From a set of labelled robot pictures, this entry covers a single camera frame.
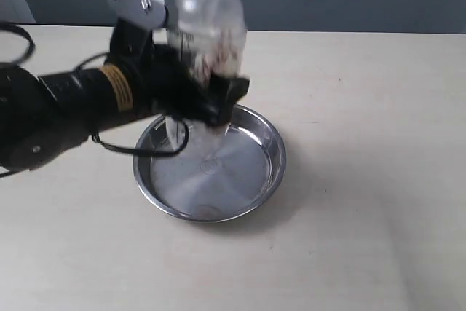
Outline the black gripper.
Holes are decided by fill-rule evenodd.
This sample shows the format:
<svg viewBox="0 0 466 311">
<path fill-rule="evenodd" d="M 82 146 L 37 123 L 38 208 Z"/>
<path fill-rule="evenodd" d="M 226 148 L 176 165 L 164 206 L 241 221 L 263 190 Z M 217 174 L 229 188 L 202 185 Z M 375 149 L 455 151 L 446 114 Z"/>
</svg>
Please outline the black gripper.
<svg viewBox="0 0 466 311">
<path fill-rule="evenodd" d="M 118 19 L 112 32 L 108 61 L 126 76 L 134 106 L 209 127 L 230 122 L 234 106 L 250 87 L 245 76 L 211 74 L 207 91 L 170 45 L 154 43 L 151 30 L 123 19 Z"/>
</svg>

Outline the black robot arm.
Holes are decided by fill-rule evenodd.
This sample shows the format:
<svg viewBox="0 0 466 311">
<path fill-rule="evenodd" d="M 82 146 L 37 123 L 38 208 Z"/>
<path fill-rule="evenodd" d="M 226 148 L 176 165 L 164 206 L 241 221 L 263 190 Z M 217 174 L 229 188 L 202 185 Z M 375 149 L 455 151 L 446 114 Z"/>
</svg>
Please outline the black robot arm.
<svg viewBox="0 0 466 311">
<path fill-rule="evenodd" d="M 223 127 L 249 89 L 243 76 L 213 74 L 199 84 L 149 29 L 118 20 L 104 63 L 34 76 L 20 60 L 1 65 L 3 176 L 40 168 L 100 134 L 158 114 L 185 125 Z"/>
</svg>

